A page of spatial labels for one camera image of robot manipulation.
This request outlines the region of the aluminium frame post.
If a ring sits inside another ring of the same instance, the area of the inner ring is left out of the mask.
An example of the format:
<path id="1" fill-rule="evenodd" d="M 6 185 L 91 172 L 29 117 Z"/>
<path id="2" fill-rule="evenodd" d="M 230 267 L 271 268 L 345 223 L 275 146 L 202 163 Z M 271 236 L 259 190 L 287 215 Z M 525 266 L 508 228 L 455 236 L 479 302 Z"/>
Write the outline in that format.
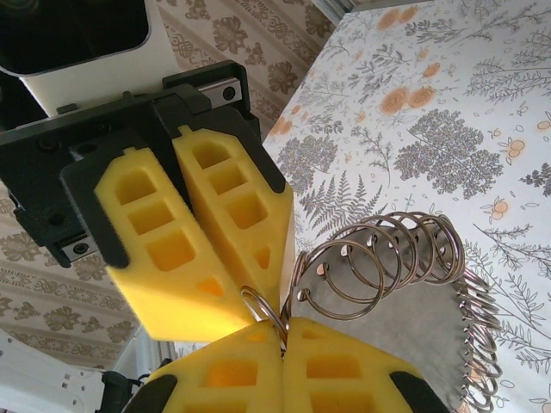
<path id="1" fill-rule="evenodd" d="M 322 14 L 334 25 L 355 7 L 355 0 L 311 0 Z"/>

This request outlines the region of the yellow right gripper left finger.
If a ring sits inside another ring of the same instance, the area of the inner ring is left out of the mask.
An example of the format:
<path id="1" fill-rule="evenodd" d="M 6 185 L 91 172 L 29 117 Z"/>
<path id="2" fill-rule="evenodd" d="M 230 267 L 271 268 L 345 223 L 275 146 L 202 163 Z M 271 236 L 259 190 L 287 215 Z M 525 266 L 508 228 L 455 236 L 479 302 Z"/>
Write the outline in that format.
<path id="1" fill-rule="evenodd" d="M 128 413 L 283 413 L 275 328 L 254 323 L 159 368 Z"/>

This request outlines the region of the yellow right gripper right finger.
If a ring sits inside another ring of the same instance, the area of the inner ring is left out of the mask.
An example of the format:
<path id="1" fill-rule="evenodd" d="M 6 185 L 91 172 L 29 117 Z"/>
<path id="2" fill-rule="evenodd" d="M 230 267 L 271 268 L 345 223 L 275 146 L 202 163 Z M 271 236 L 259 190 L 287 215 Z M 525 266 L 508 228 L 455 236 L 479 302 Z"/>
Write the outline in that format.
<path id="1" fill-rule="evenodd" d="M 284 413 L 449 413 L 416 367 L 306 317 L 289 322 Z"/>

